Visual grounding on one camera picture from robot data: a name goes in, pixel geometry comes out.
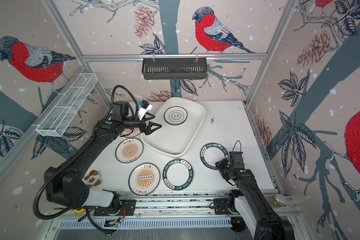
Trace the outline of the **green rim plate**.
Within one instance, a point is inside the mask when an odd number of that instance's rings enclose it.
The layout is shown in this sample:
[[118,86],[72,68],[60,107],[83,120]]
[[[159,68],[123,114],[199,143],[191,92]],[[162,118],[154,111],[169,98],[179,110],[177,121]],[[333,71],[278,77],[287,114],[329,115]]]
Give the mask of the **green rim plate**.
[[165,165],[162,178],[169,189],[182,191],[192,183],[194,169],[188,161],[184,159],[174,159]]
[[205,144],[200,150],[200,160],[205,167],[217,170],[216,163],[228,159],[229,154],[225,147],[218,143]]

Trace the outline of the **white flower plate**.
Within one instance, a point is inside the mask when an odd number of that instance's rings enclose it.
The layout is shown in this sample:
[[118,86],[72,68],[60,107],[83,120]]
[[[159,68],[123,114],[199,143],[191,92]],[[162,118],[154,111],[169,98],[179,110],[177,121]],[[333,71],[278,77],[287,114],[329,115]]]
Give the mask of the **white flower plate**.
[[171,126],[183,124],[188,118],[188,112],[183,107],[174,106],[168,108],[164,113],[164,120]]

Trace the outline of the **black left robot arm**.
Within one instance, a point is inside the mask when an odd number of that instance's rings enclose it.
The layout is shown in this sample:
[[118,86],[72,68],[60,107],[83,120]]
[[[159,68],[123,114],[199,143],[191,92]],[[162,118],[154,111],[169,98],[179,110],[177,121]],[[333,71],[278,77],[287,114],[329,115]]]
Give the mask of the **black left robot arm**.
[[136,112],[131,116],[128,102],[113,103],[111,113],[95,125],[92,137],[79,151],[59,167],[50,167],[46,170],[45,182],[34,200],[34,210],[38,210],[42,194],[46,194],[49,202],[65,206],[67,209],[110,207],[115,194],[90,189],[83,177],[100,153],[124,130],[138,128],[146,135],[158,130],[161,125],[151,122],[155,116],[145,116],[151,109],[152,105],[143,100],[137,103]]

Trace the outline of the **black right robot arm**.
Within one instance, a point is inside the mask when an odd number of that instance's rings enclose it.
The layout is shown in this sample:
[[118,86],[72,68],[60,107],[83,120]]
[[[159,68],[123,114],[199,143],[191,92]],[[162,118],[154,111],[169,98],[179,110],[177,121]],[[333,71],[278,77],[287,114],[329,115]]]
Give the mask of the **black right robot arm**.
[[214,199],[216,215],[238,214],[254,240],[294,240],[294,227],[272,209],[261,192],[254,174],[245,168],[242,152],[215,163],[223,179],[237,187],[228,198]]

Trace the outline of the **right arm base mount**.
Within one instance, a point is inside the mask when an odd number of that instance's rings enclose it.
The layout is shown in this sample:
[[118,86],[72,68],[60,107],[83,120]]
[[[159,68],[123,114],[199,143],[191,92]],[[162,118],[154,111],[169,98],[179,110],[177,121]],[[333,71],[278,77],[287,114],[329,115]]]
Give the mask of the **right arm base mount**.
[[234,206],[234,195],[227,194],[226,197],[213,199],[213,207],[216,215],[238,215]]

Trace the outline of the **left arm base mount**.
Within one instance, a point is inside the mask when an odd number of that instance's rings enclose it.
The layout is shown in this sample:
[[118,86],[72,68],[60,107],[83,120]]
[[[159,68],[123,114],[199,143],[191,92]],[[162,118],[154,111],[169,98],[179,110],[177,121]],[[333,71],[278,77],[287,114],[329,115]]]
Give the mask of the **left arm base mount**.
[[96,207],[96,217],[125,217],[133,216],[136,207],[136,200],[117,200],[109,207]]

